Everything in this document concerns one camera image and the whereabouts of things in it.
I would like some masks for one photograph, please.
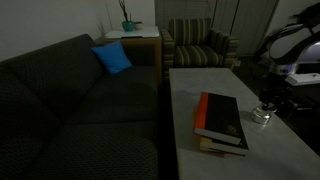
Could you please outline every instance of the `couch armrest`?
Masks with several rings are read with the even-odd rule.
[[[233,68],[234,62],[237,60],[237,50],[239,39],[227,33],[210,30],[210,46],[220,56],[220,65],[223,67]]]
[[[173,67],[174,40],[169,31],[162,29],[162,77],[163,83],[169,83],[169,68]]]

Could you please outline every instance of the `vase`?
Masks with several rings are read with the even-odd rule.
[[[134,30],[134,23],[132,21],[123,21],[122,22],[122,27],[124,31],[130,32]]]

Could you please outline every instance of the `floor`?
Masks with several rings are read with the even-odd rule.
[[[260,90],[270,85],[268,66],[255,63],[252,57],[241,57],[239,60],[241,65],[234,67],[234,74],[259,97]],[[317,100],[320,99],[318,90],[319,88],[313,93]],[[169,87],[159,88],[159,107],[159,179],[178,179]],[[295,115],[290,118],[282,118],[318,154],[320,154],[317,139],[318,132],[320,132],[319,114],[318,108],[317,116]]]

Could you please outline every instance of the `red book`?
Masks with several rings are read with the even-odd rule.
[[[244,138],[244,133],[237,99],[201,92],[194,133],[238,145]]]

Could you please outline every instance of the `dark gray couch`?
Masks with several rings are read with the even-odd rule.
[[[158,179],[155,68],[78,37],[0,63],[0,179]]]

